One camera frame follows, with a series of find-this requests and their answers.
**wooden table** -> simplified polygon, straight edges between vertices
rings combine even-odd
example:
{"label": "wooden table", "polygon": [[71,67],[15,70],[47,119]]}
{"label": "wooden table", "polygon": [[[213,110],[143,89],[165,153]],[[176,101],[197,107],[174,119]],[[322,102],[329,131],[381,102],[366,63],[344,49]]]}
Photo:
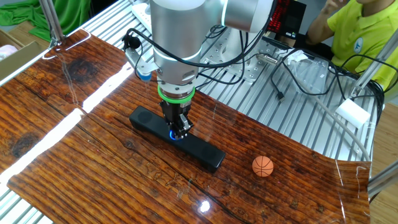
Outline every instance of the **wooden table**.
{"label": "wooden table", "polygon": [[[197,93],[191,133],[226,153],[209,173],[132,129],[137,106],[161,109],[156,82],[131,73],[122,51],[79,30],[2,86],[0,172],[26,165],[10,189],[55,223],[370,222],[370,163],[326,158]],[[254,174],[257,156],[271,176]]]}

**yellow shirt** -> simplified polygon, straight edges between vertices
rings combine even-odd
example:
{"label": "yellow shirt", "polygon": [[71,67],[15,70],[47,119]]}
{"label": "yellow shirt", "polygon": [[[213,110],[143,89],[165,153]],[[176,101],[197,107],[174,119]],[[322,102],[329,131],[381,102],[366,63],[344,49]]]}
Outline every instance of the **yellow shirt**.
{"label": "yellow shirt", "polygon": [[[363,5],[351,0],[345,7],[328,19],[330,29],[335,33],[331,51],[332,62],[337,66],[352,55],[365,54],[376,58],[381,49],[398,28],[398,1],[395,0],[384,10],[368,16],[362,16]],[[352,58],[345,68],[351,72],[362,72],[372,60],[363,57]],[[386,63],[398,67],[398,49],[386,60]],[[383,65],[373,80],[386,89],[396,71]]]}

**person's hand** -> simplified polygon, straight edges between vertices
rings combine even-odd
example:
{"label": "person's hand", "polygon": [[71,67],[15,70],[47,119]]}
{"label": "person's hand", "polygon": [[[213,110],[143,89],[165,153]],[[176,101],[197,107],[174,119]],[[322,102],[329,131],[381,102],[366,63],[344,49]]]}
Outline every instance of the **person's hand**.
{"label": "person's hand", "polygon": [[325,14],[332,14],[333,12],[341,9],[347,4],[347,0],[327,0],[322,12]]}

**green ring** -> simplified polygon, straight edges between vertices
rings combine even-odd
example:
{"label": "green ring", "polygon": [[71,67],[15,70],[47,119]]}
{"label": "green ring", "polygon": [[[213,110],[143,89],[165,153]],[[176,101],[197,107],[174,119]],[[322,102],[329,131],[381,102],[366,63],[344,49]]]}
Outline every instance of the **green ring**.
{"label": "green ring", "polygon": [[190,101],[192,99],[192,97],[195,94],[195,88],[193,88],[193,90],[192,90],[191,94],[189,94],[189,96],[187,96],[186,98],[181,99],[181,100],[171,99],[171,98],[165,96],[162,93],[162,91],[160,90],[160,86],[159,85],[157,86],[157,92],[158,92],[159,96],[166,102],[173,103],[173,104],[182,104],[182,103],[186,103],[186,102],[188,102],[188,101]]}

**green cloth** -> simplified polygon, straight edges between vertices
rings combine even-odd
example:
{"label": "green cloth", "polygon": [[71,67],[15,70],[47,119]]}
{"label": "green cloth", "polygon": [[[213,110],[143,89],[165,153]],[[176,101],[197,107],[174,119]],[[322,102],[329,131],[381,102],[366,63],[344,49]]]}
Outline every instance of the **green cloth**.
{"label": "green cloth", "polygon": [[[65,35],[88,20],[91,0],[53,0],[55,11]],[[26,0],[0,7],[0,26],[31,21],[36,28],[29,33],[50,41],[50,31],[39,0]]]}

